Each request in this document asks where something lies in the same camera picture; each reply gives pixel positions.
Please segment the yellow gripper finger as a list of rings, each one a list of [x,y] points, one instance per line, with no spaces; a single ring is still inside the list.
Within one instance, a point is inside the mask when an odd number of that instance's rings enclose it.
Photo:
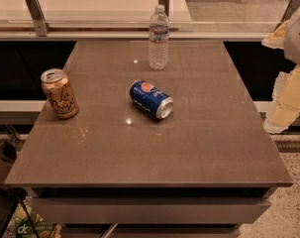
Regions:
[[[300,64],[289,73],[281,71],[275,79],[272,103],[263,128],[270,134],[286,130],[300,114]]]
[[[289,21],[283,22],[273,33],[266,36],[261,44],[267,48],[283,50],[283,41],[288,23]]]

